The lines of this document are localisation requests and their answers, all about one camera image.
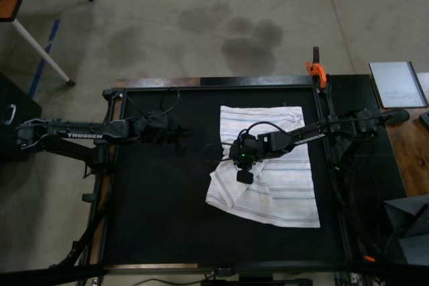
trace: black table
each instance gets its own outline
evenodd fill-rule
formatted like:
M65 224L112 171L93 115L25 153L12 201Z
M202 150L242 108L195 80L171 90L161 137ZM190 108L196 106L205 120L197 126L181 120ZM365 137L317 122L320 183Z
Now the black table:
M331 76L330 83L337 115L363 108L379 111L369 76ZM113 208L83 262L102 263L111 273L136 269L201 273L219 267L236 272L334 271L362 258L357 236L333 196L324 140L308 144L320 228L260 224L204 202L208 175L216 165L203 162L200 152L205 144L219 142L220 106L302 106L306 124L313 123L327 115L328 106L310 76L146 80L143 86L126 89L126 95L143 111L158 108L165 87L182 86L174 114L194 136L183 159L168 146L134 144L116 150L115 175L97 178L91 212L95 213L114 181ZM126 99L111 111L115 118L136 114ZM390 231L380 205L383 200L406 196L384 129L372 144L358 150L355 163L351 195L359 220L383 246Z

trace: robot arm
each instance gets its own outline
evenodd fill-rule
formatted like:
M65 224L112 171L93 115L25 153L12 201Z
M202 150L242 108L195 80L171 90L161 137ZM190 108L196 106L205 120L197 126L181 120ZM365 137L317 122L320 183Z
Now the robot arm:
M374 116L368 110L351 112L344 117L329 116L326 119L285 132L269 122L258 122L242 130L229 151L229 158L241 169L237 181L253 183L253 174L249 172L256 162L274 159L291 152L295 147L325 136L346 137L354 142L362 142L377 135L377 127L383 124L396 124L410 118L405 110L388 111ZM279 131L250 135L249 130L259 124L270 124Z
M109 143L173 143L176 154L181 157L185 154L186 138L190 136L190 131L183 129L180 120L168 112L152 111L138 117L103 123L32 119L15 129L17 148L27 153L47 151L84 161L90 167L90 173L109 167ZM95 147L66 139L93 139Z

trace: metal bar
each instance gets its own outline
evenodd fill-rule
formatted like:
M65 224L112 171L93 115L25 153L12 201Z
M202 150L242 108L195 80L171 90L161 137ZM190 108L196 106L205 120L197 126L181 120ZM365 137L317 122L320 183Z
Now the metal bar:
M31 46L40 54L40 56L47 61L49 65L52 66L52 68L67 82L70 82L69 77L62 71L62 69L55 63L55 61L51 58L51 56L48 55L47 52L37 43L37 41L33 38L33 36L30 35L30 33L20 24L20 22L15 19L12 21L12 25L15 27L15 29L18 31L18 33L24 37L24 39L29 42Z
M73 281L105 275L106 270L99 265L52 267L35 271L17 271L0 274L2 286L54 286Z

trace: floor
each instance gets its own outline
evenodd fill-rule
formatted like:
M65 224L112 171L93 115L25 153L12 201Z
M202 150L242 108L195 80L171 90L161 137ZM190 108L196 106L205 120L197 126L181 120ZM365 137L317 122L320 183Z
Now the floor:
M46 66L35 100L45 117L101 121L118 79L306 74L312 47L331 74L366 74L368 62L410 60L427 72L429 0L23 0L18 20L74 88ZM40 57L0 24L0 70L26 92ZM86 227L81 162L39 153L0 169L0 271L60 261ZM195 277L169 277L194 280ZM130 285L136 277L109 277ZM332 285L332 275L315 275Z

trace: white towel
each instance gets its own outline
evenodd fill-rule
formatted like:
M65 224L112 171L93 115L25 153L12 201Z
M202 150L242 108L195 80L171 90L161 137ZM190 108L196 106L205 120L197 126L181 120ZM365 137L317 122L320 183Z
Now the white towel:
M221 142L233 143L242 129L259 121L272 122L285 131L304 126L301 107L271 109L234 109L221 107ZM277 131L270 125L258 125L250 131L258 135ZM229 145L223 145L225 158ZM278 159L256 163L251 172L253 183L237 181L232 161L220 162L210 174L206 202L236 216L280 227L319 228L307 144Z

